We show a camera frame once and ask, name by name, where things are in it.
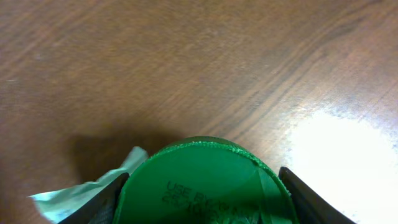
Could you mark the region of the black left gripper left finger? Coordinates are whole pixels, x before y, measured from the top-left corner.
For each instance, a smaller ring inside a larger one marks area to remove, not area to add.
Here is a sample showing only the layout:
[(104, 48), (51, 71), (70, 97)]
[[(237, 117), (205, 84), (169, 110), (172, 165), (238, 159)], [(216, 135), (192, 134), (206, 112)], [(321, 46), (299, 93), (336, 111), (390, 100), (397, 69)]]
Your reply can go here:
[(115, 209), (118, 205), (119, 195), (128, 178), (128, 173), (122, 173), (91, 200), (77, 211), (73, 212), (70, 216), (66, 217), (59, 224), (93, 223), (95, 218), (99, 218), (100, 213), (104, 213), (106, 210), (110, 212), (106, 218), (106, 222), (112, 223)]

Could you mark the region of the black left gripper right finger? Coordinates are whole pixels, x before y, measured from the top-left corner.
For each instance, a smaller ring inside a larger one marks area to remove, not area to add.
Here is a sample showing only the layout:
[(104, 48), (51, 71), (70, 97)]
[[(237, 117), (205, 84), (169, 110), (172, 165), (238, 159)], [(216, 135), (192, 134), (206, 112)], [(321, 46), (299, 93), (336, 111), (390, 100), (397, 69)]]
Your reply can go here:
[(278, 176), (291, 193), (291, 199), (300, 223), (355, 224), (321, 198), (289, 168), (281, 167)]

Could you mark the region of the mint green tissue pack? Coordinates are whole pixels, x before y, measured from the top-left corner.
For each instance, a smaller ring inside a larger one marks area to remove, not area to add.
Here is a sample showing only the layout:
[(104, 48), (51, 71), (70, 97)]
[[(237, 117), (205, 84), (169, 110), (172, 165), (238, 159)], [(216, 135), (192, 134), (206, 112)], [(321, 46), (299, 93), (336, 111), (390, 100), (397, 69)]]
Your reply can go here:
[(108, 171), (96, 181), (31, 195), (29, 198), (33, 200), (35, 207), (42, 216), (51, 223), (60, 223), (89, 202), (120, 175), (124, 173), (132, 174), (148, 157), (148, 153), (144, 149), (136, 146), (119, 168)]

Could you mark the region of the green capped bottle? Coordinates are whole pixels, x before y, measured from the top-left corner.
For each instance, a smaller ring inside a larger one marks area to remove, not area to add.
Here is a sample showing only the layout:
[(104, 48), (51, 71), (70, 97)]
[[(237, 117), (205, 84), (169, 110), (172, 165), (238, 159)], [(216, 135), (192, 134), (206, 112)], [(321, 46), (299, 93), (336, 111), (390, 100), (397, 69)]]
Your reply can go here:
[(197, 136), (143, 162), (119, 196), (115, 223), (297, 223), (289, 191), (231, 141)]

